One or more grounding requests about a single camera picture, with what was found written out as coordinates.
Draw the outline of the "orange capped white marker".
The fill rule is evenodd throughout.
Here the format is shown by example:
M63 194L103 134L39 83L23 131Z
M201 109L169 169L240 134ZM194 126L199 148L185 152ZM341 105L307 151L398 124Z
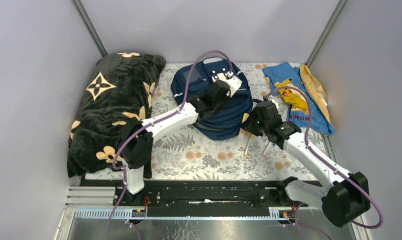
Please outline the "orange capped white marker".
M262 155L262 156L265 156L267 150L268 150L272 145L273 145L273 143L269 142L269 143L267 144L267 146L263 149L261 155Z

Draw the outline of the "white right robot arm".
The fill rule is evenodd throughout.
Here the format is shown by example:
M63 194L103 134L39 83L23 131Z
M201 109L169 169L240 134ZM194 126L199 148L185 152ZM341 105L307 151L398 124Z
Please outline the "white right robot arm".
M276 201L288 206L293 201L322 210L336 227L342 227L370 209L365 196L368 180L360 172L351 173L313 145L306 145L305 134L291 121L283 122L276 103L259 102L242 128L258 137L267 137L270 143L300 161L320 182L319 186L288 177L278 184Z

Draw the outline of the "navy blue backpack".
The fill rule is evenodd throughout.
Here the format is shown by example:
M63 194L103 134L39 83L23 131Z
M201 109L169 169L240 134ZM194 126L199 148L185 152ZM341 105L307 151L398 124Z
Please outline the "navy blue backpack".
M242 82L232 96L225 96L214 85L213 77L232 70ZM176 71L171 91L178 105L183 101L193 105L198 112L194 123L204 135L215 141L234 138L239 134L244 114L250 114L254 99L244 73L235 63L221 57L206 58L196 63L194 69L185 66Z

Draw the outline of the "yellow capped white marker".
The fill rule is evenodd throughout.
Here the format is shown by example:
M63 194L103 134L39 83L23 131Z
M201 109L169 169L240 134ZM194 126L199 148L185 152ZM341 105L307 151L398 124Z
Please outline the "yellow capped white marker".
M243 154L245 157L248 155L248 151L249 151L249 147L250 147L250 144L251 144L252 137L253 137L253 135L250 134L249 137L248 137L247 143L245 145L244 154Z

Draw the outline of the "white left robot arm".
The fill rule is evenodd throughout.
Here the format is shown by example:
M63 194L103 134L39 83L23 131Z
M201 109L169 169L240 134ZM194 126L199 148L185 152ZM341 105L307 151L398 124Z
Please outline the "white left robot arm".
M186 125L211 117L220 111L241 86L236 78L219 79L202 95L184 100L177 108L158 117L133 120L117 143L117 156L123 159L125 200L139 205L144 198L144 167L151 159L153 144L163 136Z

